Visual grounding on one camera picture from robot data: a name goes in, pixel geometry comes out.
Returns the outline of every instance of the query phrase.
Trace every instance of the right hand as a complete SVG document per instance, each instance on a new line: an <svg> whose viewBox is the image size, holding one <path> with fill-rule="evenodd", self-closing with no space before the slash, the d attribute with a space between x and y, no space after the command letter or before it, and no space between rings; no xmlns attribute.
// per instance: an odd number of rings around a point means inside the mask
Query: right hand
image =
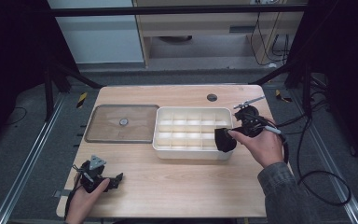
<svg viewBox="0 0 358 224"><path fill-rule="evenodd" d="M228 131L228 133L242 145L245 145L263 168L283 161L282 141L276 133L263 130L253 138L235 131Z"/></svg>

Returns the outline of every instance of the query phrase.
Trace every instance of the floor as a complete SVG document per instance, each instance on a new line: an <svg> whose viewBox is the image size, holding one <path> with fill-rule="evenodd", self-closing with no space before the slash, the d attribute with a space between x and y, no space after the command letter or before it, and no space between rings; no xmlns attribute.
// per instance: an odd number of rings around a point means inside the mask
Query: floor
<svg viewBox="0 0 358 224"><path fill-rule="evenodd" d="M282 46L280 43L282 42L278 42L276 49ZM193 36L190 41L156 38L153 45L151 61L147 68L120 68L114 72L103 73L87 71L84 75L106 85L248 83L265 76L275 66L283 63L281 57L276 56L277 62L259 65L243 35ZM302 113L301 101L298 100L301 98L301 88L287 90L282 84L284 79L285 75L282 75L263 86L272 115L278 123ZM0 208L7 195L10 195L12 187L20 189L20 193L14 197L15 206L7 210L11 223L62 223L55 214L58 199L54 197L54 193L63 188L82 133L85 131L84 126L98 95L98 90L91 89L75 79L70 78L70 81L73 85L70 93L55 94L55 101L62 101L62 106L56 121L47 130L47 139L38 139L41 130L46 128L43 86L36 86L18 97L17 107L0 135ZM281 91L283 98L290 98L292 103L277 99L276 90ZM76 104L84 91L88 93L88 97L78 109ZM322 95L316 94L313 103L316 104L323 99ZM304 135L301 147L298 147L298 132L304 128L305 120L301 119L282 128L289 136L291 155L296 155L301 148L300 162L292 156L290 163L295 175L300 164L304 173L324 169L337 171L337 175L343 176L351 187L351 204L338 207L315 200L315 206L324 223L358 223L358 158L351 155L346 137L329 108L329 104L320 104L315 108L312 124ZM29 172L23 172L21 168L24 162L29 160L28 156L35 142L41 143L40 151L33 154L34 163L27 164L30 167ZM26 179L20 186L14 185L18 183L18 174L28 174L20 175ZM340 195L346 195L345 189L332 177L314 176L308 183L324 198L332 201L338 200ZM117 220L105 220L107 223L114 221ZM177 220L126 221L164 223ZM191 223L231 221L266 223L264 218L202 219L191 220ZM100 220L91 218L88 222L99 223Z"/></svg>

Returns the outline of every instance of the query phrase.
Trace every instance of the transparent lid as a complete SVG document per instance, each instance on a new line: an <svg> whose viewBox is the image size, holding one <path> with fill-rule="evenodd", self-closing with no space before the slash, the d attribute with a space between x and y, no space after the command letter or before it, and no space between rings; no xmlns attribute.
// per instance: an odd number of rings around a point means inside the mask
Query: transparent lid
<svg viewBox="0 0 358 224"><path fill-rule="evenodd" d="M85 134L91 143L152 143L157 105L99 105Z"/></svg>

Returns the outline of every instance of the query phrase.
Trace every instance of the gray floor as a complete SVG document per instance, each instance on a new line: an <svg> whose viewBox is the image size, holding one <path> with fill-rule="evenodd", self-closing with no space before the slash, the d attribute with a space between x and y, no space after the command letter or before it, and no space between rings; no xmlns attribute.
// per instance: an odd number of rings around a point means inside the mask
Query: gray floor
<svg viewBox="0 0 358 224"><path fill-rule="evenodd" d="M273 68L259 65L252 56L249 43L244 36L193 36L188 42L166 42L156 38L151 52L151 61L147 68L118 69L115 73L94 73L88 71L85 76L104 85L164 85L164 84L210 84L210 83L248 83L268 74ZM279 66L279 57L275 65ZM285 75L279 76L263 86L272 115L278 123L300 115L296 102L287 103L275 97L275 91L281 90L283 96L296 99L301 89L287 91L282 82ZM26 182L20 198L14 207L10 220L20 223L61 223L55 209L58 199L52 197L56 189L62 189L73 164L77 145L98 95L98 90L70 79L73 88L70 93L56 94L63 98L62 109L54 123L43 150L36 161L30 178ZM79 95L86 91L88 97L82 108L77 109ZM315 102L322 100L315 95ZM44 125L45 103L44 88L37 86L23 92L17 100L17 107L0 135L0 205L7 196L17 174L33 147L34 141ZM358 158L350 154L350 146L342 131L338 128L334 115L324 105L313 113L312 128L306 132L301 146L300 167L303 173L311 170L326 169L317 137L323 139L332 162L351 187L354 199L358 203ZM285 133L299 132L305 124L301 120L282 128ZM288 134L290 163L297 174L296 153L299 134ZM337 200L334 179L327 176L314 176L308 184L329 200ZM346 207L328 205L314 200L325 223L358 223L350 219ZM132 220L145 223L144 220ZM202 223L226 223L226 220L203 219ZM265 223L264 218L250 218L250 223Z"/></svg>

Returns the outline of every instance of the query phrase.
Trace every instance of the wooden table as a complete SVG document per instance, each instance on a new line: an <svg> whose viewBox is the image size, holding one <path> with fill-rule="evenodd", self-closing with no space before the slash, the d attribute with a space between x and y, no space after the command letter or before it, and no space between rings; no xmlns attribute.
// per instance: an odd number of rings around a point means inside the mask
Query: wooden table
<svg viewBox="0 0 358 224"><path fill-rule="evenodd" d="M217 95L215 102L207 95ZM226 107L263 95L259 86L123 86L102 88L98 105L159 105ZM267 101L253 103L260 114L272 118ZM234 127L241 125L233 119ZM91 155L106 160L104 177L124 173L118 189L104 193L91 217L265 217L265 196L257 175L262 167L249 151L237 144L230 159L163 160L151 144L101 144L82 140L74 164ZM71 170L65 189L72 189ZM67 197L62 196L57 215L63 217Z"/></svg>

